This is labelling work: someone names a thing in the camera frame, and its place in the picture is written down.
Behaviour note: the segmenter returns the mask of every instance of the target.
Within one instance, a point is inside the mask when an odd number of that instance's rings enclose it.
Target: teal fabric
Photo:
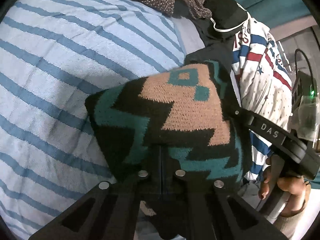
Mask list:
[[[302,0],[236,0],[252,17],[269,28],[311,15]]]

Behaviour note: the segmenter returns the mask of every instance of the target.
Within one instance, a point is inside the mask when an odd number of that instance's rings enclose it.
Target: black cable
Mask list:
[[[310,76],[311,76],[312,90],[315,91],[315,84],[313,83],[313,73],[312,73],[311,65],[310,65],[310,62],[309,62],[309,59],[308,59],[307,55],[301,49],[296,49],[294,51],[294,63],[296,65],[296,78],[297,78],[297,73],[298,73],[298,67],[297,67],[297,54],[298,54],[298,51],[301,52],[301,54],[304,56],[305,60],[307,61],[307,64],[308,64],[308,67],[309,67],[309,71],[310,71]]]

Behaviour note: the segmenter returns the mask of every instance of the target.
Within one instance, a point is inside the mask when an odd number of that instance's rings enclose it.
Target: silver screw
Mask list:
[[[106,181],[103,181],[99,184],[99,189],[107,189],[109,187],[109,183]]]
[[[186,174],[186,172],[184,170],[177,170],[176,171],[176,175],[178,177],[183,177]]]
[[[216,180],[216,181],[214,182],[214,186],[215,186],[215,187],[218,187],[218,188],[222,188],[222,187],[224,186],[224,183],[223,183],[223,181],[221,181],[221,180]]]
[[[144,178],[144,177],[148,176],[148,172],[141,170],[138,172],[138,176]]]

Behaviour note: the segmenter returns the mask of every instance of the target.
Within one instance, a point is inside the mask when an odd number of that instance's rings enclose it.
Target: black device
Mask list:
[[[312,148],[254,112],[243,108],[230,111],[235,120],[273,144],[274,152],[285,160],[291,174],[315,178],[320,158]],[[188,240],[242,240],[256,236],[261,240],[286,239],[264,217],[275,209],[281,192],[272,191],[267,208],[259,213],[236,192],[225,188],[222,181],[195,178],[194,173],[181,170],[163,145],[153,147],[142,168],[123,183],[100,183],[30,240],[132,240],[140,201],[151,206],[175,203],[171,205],[173,209],[182,205],[184,208],[177,212],[185,212],[177,214],[177,219],[186,223],[179,223],[173,235]],[[165,235],[161,225],[156,229],[160,236]]]

